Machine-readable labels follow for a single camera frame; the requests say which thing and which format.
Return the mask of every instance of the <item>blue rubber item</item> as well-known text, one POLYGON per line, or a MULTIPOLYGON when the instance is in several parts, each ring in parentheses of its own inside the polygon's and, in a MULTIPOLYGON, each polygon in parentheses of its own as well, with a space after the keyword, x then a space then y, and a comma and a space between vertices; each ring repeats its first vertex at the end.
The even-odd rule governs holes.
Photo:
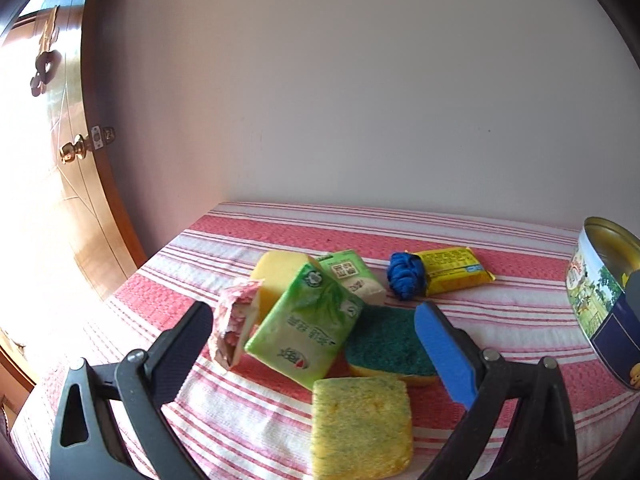
POLYGON ((478 396, 474 367, 426 303, 416 307, 414 325, 415 333, 435 366, 451 400, 459 402, 469 410, 478 396))
POLYGON ((427 276, 422 260, 411 253, 393 253, 386 268, 389 287, 400 300, 411 300, 424 295, 427 276))

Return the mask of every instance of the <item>yellow sponge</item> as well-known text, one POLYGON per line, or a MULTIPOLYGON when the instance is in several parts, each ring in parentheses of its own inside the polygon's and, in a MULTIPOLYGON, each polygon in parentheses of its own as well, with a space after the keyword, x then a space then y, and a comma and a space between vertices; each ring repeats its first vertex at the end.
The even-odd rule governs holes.
POLYGON ((258 323, 264 320, 302 266, 308 263, 319 267, 311 256, 293 251, 267 251, 261 256, 251 273, 252 280, 264 280, 257 297, 260 308, 258 323))
POLYGON ((414 453, 406 385, 388 377, 314 383, 314 480, 375 480, 396 475, 414 453))

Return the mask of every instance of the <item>metal screw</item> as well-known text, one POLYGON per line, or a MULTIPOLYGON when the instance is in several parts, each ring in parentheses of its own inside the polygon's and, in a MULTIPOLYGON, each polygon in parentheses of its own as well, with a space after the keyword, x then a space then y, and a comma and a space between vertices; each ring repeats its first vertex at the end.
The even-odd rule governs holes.
POLYGON ((493 348, 485 348, 482 350, 482 358, 485 361, 497 361, 500 359, 500 352, 494 350, 493 348))
POLYGON ((144 358, 145 358, 144 350, 132 350, 131 352, 129 352, 129 355, 127 355, 127 361, 129 361, 130 363, 139 363, 144 358))
POLYGON ((78 359, 74 359, 74 361, 69 365, 69 368, 72 370, 79 370, 84 366, 84 359, 79 357, 78 359))
POLYGON ((558 367, 558 361, 549 356, 542 359, 542 364, 545 365, 545 368, 549 368, 550 370, 558 367))

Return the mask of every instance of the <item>brass door knob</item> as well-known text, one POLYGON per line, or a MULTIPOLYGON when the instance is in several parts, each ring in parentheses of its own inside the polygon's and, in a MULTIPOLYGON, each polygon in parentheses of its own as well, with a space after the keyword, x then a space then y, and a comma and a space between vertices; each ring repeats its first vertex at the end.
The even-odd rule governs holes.
POLYGON ((84 158, 86 155, 86 144, 82 135, 76 135, 74 142, 68 142, 60 148, 60 159, 63 164, 69 164, 77 158, 84 158))

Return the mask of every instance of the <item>pink wrapper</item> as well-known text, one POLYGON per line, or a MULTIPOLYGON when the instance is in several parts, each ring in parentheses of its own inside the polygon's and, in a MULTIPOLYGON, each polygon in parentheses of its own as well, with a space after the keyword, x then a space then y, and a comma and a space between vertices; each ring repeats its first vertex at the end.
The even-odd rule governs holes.
POLYGON ((238 278, 232 286, 220 292, 213 312, 213 330, 209 351, 213 359, 226 370, 236 366, 244 353, 244 343, 258 319, 256 293, 263 280, 238 278))

